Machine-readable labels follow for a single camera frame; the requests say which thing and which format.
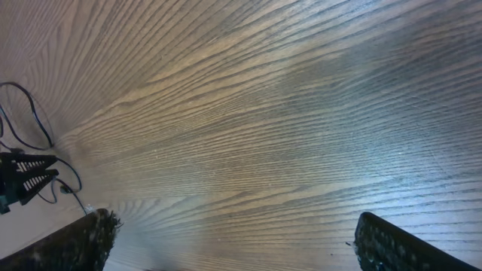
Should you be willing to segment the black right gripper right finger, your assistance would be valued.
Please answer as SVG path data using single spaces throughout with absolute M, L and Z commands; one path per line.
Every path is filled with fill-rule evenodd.
M 371 212 L 360 214 L 351 246 L 363 271 L 481 271 Z

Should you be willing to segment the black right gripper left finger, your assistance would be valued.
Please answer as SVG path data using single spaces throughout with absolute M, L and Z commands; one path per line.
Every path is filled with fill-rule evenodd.
M 100 271 L 114 247 L 121 220 L 97 209 L 1 259 L 4 271 Z

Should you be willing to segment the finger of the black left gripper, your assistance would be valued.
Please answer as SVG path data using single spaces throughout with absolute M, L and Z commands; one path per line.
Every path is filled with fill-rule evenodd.
M 16 172 L 7 177 L 7 203 L 26 205 L 47 184 L 58 176 L 56 169 L 31 172 Z
M 56 162 L 53 155 L 1 153 L 1 174 L 4 177 L 58 175 L 57 169 L 49 169 Z

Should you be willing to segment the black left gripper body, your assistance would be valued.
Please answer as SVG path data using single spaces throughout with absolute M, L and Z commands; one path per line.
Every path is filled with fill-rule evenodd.
M 1 214 L 10 211 L 9 205 L 18 201 L 17 177 L 15 175 L 1 176 Z

